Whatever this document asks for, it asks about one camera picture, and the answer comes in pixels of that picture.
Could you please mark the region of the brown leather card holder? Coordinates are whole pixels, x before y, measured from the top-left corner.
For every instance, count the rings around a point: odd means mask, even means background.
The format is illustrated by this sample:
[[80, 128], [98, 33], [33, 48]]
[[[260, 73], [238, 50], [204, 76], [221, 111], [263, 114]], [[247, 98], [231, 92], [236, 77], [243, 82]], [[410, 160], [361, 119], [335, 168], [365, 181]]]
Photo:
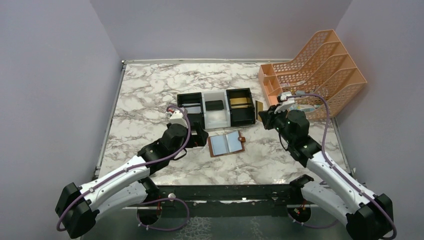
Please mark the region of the brown leather card holder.
[[240, 131], [210, 136], [207, 139], [210, 157], [221, 157], [245, 151], [246, 138]]

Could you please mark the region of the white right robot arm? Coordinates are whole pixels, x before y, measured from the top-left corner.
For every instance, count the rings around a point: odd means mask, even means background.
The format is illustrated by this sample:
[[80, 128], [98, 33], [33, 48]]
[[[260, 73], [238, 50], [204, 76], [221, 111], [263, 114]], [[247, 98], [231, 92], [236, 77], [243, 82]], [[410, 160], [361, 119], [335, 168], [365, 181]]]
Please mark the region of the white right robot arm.
[[353, 240], [393, 240], [397, 237], [393, 202], [376, 195], [346, 173], [309, 135], [310, 123], [300, 110], [275, 112], [271, 106], [258, 112], [266, 130], [276, 130], [291, 157], [331, 188], [322, 187], [310, 176], [290, 182], [293, 198], [312, 202], [343, 224]]

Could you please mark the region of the black and white card tray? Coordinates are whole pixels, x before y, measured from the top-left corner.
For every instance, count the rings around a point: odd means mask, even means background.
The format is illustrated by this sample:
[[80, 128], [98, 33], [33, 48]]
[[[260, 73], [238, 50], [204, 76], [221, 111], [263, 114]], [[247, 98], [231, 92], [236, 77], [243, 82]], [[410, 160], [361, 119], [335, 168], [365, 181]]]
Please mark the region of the black and white card tray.
[[256, 123], [250, 88], [237, 88], [176, 95], [177, 106], [187, 111], [189, 122], [204, 130], [248, 126]]

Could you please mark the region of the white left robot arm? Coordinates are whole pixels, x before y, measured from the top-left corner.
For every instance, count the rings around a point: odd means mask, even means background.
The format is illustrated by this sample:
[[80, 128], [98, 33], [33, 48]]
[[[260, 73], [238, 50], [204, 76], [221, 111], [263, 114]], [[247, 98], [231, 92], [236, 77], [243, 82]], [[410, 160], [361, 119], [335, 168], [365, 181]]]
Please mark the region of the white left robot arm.
[[200, 123], [194, 123], [194, 131], [179, 123], [168, 123], [162, 137], [143, 146], [122, 166], [80, 186], [73, 182], [66, 185], [55, 207], [57, 231], [76, 239], [89, 232], [100, 218], [124, 207], [176, 200], [160, 194], [150, 176], [170, 161], [181, 159], [180, 152], [206, 145], [209, 134]]

